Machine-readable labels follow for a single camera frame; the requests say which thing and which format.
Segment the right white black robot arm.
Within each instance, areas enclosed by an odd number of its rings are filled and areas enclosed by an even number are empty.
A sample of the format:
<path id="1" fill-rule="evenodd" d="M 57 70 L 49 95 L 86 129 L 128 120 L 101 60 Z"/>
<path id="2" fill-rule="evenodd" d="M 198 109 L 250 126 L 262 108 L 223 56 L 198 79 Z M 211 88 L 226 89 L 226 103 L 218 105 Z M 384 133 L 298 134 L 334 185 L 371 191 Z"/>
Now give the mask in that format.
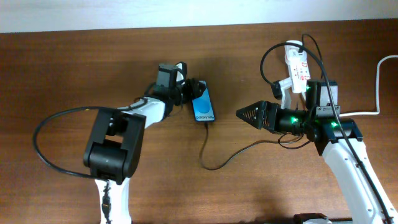
<path id="1" fill-rule="evenodd" d="M 338 181 L 353 223 L 397 223 L 397 210 L 372 168 L 358 126 L 352 119 L 339 119 L 337 92 L 334 81 L 309 80 L 305 110 L 258 101 L 236 116 L 257 129 L 304 135 L 314 143 Z"/>

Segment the white power strip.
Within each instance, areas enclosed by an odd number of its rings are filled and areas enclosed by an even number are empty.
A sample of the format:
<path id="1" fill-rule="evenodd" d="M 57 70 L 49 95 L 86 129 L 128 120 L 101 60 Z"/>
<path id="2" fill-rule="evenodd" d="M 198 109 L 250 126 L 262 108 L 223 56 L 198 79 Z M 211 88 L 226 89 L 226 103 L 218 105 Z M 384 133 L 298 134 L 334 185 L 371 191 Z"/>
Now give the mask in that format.
<path id="1" fill-rule="evenodd" d="M 300 47 L 293 45 L 285 45 L 285 52 L 290 49 L 298 50 L 303 52 Z M 293 65 L 287 65 L 289 71 L 289 77 L 292 79 L 292 91 L 294 93 L 305 93 L 307 91 L 307 81 L 311 79 L 308 62 L 296 63 Z"/>

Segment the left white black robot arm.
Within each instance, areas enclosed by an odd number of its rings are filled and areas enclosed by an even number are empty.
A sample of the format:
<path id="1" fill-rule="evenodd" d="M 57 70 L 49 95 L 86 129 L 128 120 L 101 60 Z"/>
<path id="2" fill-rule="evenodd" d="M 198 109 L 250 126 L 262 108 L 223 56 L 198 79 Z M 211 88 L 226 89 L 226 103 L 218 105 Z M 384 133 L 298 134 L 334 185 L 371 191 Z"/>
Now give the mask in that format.
<path id="1" fill-rule="evenodd" d="M 153 83 L 133 104 L 100 109 L 83 163 L 99 192 L 101 223 L 131 223 L 129 181 L 141 155 L 144 131 L 170 116 L 174 106 L 199 98 L 206 87 L 187 78 L 187 64 L 160 64 Z"/>

